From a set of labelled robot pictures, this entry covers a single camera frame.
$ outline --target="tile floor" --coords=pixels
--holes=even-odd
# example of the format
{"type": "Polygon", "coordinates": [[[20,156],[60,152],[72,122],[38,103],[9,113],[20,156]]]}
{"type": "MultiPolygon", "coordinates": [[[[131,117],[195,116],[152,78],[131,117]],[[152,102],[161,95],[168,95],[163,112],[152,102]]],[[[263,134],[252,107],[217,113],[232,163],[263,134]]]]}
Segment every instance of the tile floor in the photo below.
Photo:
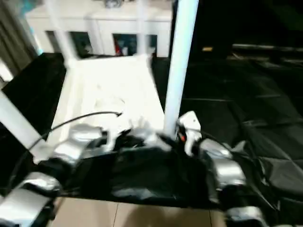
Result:
{"type": "Polygon", "coordinates": [[[68,198],[52,227],[225,227],[219,212],[68,198]]]}

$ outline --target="white metal pole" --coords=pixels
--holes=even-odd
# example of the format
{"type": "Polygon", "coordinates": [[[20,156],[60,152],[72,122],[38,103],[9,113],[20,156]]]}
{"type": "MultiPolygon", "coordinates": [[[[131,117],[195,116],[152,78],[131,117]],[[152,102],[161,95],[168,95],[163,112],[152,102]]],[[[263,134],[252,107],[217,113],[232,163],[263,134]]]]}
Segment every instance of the white metal pole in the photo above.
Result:
{"type": "Polygon", "coordinates": [[[68,67],[70,63],[77,59],[77,55],[72,46],[70,35],[63,29],[63,25],[60,23],[58,1],[44,0],[44,4],[55,28],[55,37],[64,56],[65,66],[68,67]]]}
{"type": "Polygon", "coordinates": [[[166,95],[164,133],[175,137],[199,0],[179,0],[166,95]]]}
{"type": "MultiPolygon", "coordinates": [[[[27,149],[41,137],[2,91],[0,91],[0,122],[27,149]]],[[[46,146],[46,142],[41,140],[30,152],[35,158],[44,159],[45,154],[41,150],[41,147],[46,146]]]]}
{"type": "Polygon", "coordinates": [[[148,50],[147,44],[147,26],[146,26],[146,13],[147,13],[147,2],[146,0],[137,1],[137,23],[138,23],[138,34],[137,34],[137,53],[146,54],[148,50]]]}

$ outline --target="black cloth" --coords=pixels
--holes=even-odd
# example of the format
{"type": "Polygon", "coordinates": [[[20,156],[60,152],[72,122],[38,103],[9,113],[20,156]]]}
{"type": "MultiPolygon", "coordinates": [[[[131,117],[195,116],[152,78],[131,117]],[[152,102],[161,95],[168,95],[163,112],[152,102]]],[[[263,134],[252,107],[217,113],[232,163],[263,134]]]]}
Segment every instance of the black cloth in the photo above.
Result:
{"type": "MultiPolygon", "coordinates": [[[[3,92],[17,109],[43,134],[53,123],[64,77],[65,66],[60,54],[43,53],[15,76],[3,92]]],[[[0,123],[0,192],[3,195],[9,176],[24,152],[28,152],[19,141],[0,123]]],[[[16,185],[32,166],[28,156],[18,171],[16,185]]]]}

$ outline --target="black platform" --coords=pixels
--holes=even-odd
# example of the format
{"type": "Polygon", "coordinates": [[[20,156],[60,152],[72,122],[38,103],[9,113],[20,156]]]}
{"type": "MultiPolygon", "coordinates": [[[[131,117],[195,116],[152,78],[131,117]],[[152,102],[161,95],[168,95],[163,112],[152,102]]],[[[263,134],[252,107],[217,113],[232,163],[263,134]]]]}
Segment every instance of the black platform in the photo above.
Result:
{"type": "MultiPolygon", "coordinates": [[[[169,60],[154,59],[152,69],[164,107],[169,60]]],[[[64,74],[60,55],[43,54],[4,89],[39,133],[52,124],[64,74]]],[[[187,69],[181,114],[194,110],[202,129],[220,142],[230,146],[241,140],[247,142],[245,150],[235,154],[235,158],[254,192],[259,194],[259,203],[271,224],[303,224],[301,75],[303,68],[299,65],[239,60],[204,61],[189,64],[187,69]]],[[[5,188],[8,175],[25,149],[6,129],[1,130],[1,147],[2,162],[5,166],[11,163],[11,168],[1,172],[0,183],[5,188]]],[[[204,169],[195,160],[158,151],[152,156],[138,153],[130,159],[130,166],[134,159],[149,163],[139,165],[141,174],[162,177],[143,177],[149,179],[147,182],[142,175],[121,173],[111,155],[87,159],[66,195],[204,209],[217,207],[208,200],[204,169]],[[145,188],[157,196],[114,196],[115,189],[134,184],[135,188],[145,188]]]]}

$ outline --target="black fabric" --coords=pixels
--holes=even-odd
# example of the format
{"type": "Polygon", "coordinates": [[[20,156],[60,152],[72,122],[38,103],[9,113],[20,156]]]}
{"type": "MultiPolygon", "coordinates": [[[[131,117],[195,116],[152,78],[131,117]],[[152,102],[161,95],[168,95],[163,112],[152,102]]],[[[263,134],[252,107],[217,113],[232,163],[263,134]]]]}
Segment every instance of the black fabric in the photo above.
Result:
{"type": "MultiPolygon", "coordinates": [[[[43,53],[2,90],[40,134],[51,128],[65,72],[60,54],[43,53]]],[[[0,189],[3,194],[15,164],[28,151],[1,123],[0,144],[3,151],[0,159],[0,189]]],[[[28,155],[27,161],[20,167],[14,185],[31,168],[31,160],[31,155],[28,155]]]]}
{"type": "MultiPolygon", "coordinates": [[[[160,70],[154,76],[162,89],[160,70]]],[[[194,110],[220,142],[247,142],[235,158],[271,224],[303,223],[302,73],[301,65],[227,60],[187,68],[180,115],[194,110]]],[[[166,92],[158,93],[164,108],[166,92]]]]}

